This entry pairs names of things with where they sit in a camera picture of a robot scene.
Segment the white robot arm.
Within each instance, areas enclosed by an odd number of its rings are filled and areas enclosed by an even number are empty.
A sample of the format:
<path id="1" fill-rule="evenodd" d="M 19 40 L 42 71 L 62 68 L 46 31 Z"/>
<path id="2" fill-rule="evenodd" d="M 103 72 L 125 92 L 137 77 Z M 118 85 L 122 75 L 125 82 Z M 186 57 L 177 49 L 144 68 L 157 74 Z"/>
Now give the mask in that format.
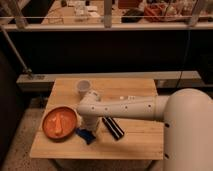
<path id="1" fill-rule="evenodd" d="M 213 171 L 213 98 L 200 90 L 108 102 L 92 90 L 77 112 L 87 124 L 98 116 L 162 121 L 164 171 Z"/>

